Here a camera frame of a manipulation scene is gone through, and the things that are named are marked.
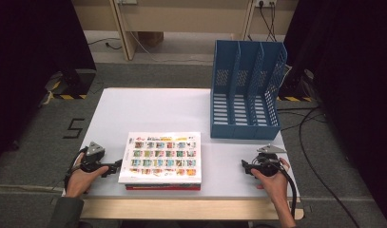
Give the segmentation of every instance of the book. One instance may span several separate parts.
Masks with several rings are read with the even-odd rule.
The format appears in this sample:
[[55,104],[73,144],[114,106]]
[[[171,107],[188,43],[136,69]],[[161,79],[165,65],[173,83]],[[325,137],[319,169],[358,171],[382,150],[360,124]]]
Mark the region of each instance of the book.
[[200,190],[200,132],[130,132],[119,175],[126,190]]

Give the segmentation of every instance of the blue plastic file organizer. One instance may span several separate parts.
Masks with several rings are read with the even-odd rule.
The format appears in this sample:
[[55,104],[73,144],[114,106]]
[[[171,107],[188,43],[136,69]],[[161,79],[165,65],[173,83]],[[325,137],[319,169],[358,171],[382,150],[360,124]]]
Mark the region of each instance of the blue plastic file organizer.
[[283,43],[216,41],[211,138],[276,138],[281,129],[276,100],[286,59]]

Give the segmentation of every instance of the gray carpet floor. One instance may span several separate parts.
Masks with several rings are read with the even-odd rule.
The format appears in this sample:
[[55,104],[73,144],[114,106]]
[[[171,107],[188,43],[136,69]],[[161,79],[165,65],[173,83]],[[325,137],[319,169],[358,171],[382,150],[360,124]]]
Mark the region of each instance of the gray carpet floor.
[[[80,148],[103,88],[211,87],[212,66],[97,64],[97,68],[86,99],[53,99],[42,106],[23,131],[19,149],[0,157],[0,228],[47,225],[64,186],[62,178]],[[305,211],[298,226],[355,227],[333,192],[361,227],[387,227],[357,169],[347,161],[323,111],[316,109],[310,115],[313,118],[299,127],[309,108],[318,105],[278,101],[281,134],[300,190],[300,206]],[[72,127],[81,129],[78,137],[78,131],[68,130],[74,119],[78,121]],[[120,225],[118,220],[89,222],[95,228]],[[279,227],[276,220],[257,222]]]

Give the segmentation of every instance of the human hand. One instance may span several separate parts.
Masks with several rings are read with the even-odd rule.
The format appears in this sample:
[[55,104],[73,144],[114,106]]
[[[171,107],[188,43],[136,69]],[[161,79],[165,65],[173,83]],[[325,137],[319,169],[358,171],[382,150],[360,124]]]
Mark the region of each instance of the human hand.
[[[290,167],[290,165],[285,159],[280,158],[280,162],[282,163],[282,165],[288,168]],[[250,171],[256,178],[261,181],[261,184],[259,184],[257,187],[259,189],[264,189],[267,192],[267,195],[273,201],[273,203],[287,202],[288,180],[282,174],[282,172],[279,171],[276,175],[272,177],[266,177],[257,169],[251,169]]]
[[[280,158],[280,162],[285,170],[290,168],[290,165],[285,159]],[[272,177],[266,177],[257,169],[251,169],[250,171],[261,181],[258,188],[264,189],[272,200],[277,215],[279,216],[281,227],[295,227],[296,222],[290,214],[287,203],[287,178],[280,171]]]
[[[81,153],[75,164],[80,164],[84,156],[85,153]],[[103,175],[108,168],[108,166],[103,166],[91,173],[84,172],[82,169],[75,170],[69,178],[65,197],[79,198],[83,193],[88,192],[93,181],[95,181],[97,177]]]

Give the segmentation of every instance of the person's arm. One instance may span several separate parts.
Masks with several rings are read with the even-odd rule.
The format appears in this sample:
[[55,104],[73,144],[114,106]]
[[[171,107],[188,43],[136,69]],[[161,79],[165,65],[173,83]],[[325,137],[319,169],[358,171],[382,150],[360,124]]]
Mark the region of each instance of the person's arm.
[[[290,167],[285,159],[280,159],[280,161],[282,165]],[[272,177],[266,177],[257,169],[252,169],[251,172],[261,181],[258,188],[264,189],[273,202],[281,227],[296,227],[287,202],[287,178],[280,171]]]
[[[84,153],[81,153],[76,164],[81,162],[83,156]],[[78,221],[84,206],[80,196],[87,192],[93,181],[107,170],[107,166],[103,166],[92,173],[84,172],[81,169],[75,170],[68,181],[66,194],[56,202],[48,228],[78,227]]]

